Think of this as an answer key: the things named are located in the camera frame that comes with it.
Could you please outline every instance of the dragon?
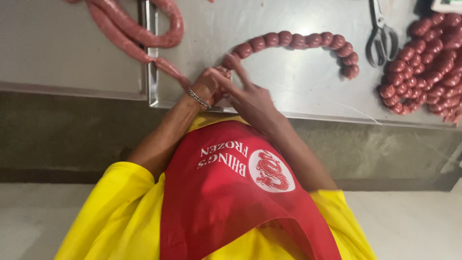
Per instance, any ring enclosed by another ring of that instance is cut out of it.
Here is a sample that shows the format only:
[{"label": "dragon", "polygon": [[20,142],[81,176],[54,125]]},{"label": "dragon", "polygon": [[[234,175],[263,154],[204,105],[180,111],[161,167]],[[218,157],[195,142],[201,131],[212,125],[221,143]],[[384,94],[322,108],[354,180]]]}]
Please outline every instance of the dragon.
[{"label": "dragon", "polygon": [[255,181],[268,187],[283,191],[287,190],[289,182],[282,174],[281,165],[279,165],[280,161],[275,160],[266,150],[260,152],[258,157],[261,159],[257,162],[256,169],[260,171],[260,176]]}]

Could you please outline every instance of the hand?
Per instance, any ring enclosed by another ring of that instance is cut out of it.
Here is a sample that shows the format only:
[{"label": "hand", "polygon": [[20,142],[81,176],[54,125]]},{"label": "hand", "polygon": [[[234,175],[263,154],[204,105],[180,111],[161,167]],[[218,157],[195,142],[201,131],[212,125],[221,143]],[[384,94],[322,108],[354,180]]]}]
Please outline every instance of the hand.
[{"label": "hand", "polygon": [[219,71],[213,68],[210,70],[213,78],[231,94],[232,97],[229,100],[239,115],[257,130],[267,135],[277,131],[283,122],[288,122],[287,118],[274,107],[269,91],[253,84],[245,69],[236,61],[234,56],[227,54],[225,59],[229,59],[232,63],[244,84],[243,90],[223,77]]},{"label": "hand", "polygon": [[[217,92],[218,87],[218,82],[212,77],[211,69],[207,68],[204,70],[204,72],[202,72],[199,78],[197,78],[196,82],[194,82],[191,90],[196,93],[196,95],[198,95],[203,101],[206,101],[210,105],[214,105],[219,101],[214,98],[214,94]],[[195,102],[199,104],[202,111],[207,110],[205,106],[201,105],[196,100]]]}]

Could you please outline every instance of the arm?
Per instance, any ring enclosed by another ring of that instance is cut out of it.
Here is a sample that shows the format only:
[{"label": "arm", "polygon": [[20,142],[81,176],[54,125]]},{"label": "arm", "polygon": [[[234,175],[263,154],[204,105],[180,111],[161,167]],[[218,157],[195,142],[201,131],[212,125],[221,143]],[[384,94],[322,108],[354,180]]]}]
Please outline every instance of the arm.
[{"label": "arm", "polygon": [[[207,69],[191,87],[191,89],[203,100],[213,104],[213,94],[217,89],[216,81],[210,76],[210,69]],[[205,110],[199,102],[188,94],[185,94],[180,101],[170,109],[162,119],[160,125],[148,136],[128,157],[128,162],[136,163],[158,180],[161,173],[167,168],[170,160],[191,125],[194,117],[200,111]]]},{"label": "arm", "polygon": [[230,92],[230,101],[239,115],[269,137],[306,191],[337,189],[332,177],[300,139],[289,120],[276,110],[269,91],[253,84],[233,56],[227,55],[226,58],[232,62],[244,84],[244,89],[237,88],[217,71],[212,71],[212,75]]}]

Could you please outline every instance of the silver bracelet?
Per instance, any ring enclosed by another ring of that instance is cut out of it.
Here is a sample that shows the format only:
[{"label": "silver bracelet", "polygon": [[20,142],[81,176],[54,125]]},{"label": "silver bracelet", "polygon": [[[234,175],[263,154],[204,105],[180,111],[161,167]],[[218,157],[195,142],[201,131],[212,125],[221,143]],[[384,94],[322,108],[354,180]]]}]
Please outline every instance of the silver bracelet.
[{"label": "silver bracelet", "polygon": [[193,97],[197,102],[205,106],[207,109],[212,108],[212,106],[209,103],[203,101],[196,93],[194,93],[194,91],[191,90],[191,88],[188,88],[188,93],[191,97]]}]

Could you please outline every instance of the red apron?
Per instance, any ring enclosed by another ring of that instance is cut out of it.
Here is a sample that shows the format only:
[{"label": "red apron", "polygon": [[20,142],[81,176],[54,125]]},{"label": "red apron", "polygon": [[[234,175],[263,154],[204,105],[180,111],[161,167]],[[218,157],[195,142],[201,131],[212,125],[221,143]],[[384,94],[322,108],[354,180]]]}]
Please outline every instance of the red apron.
[{"label": "red apron", "polygon": [[225,121],[183,138],[165,171],[160,259],[202,259],[274,219],[309,259],[341,259],[311,196],[265,135]]}]

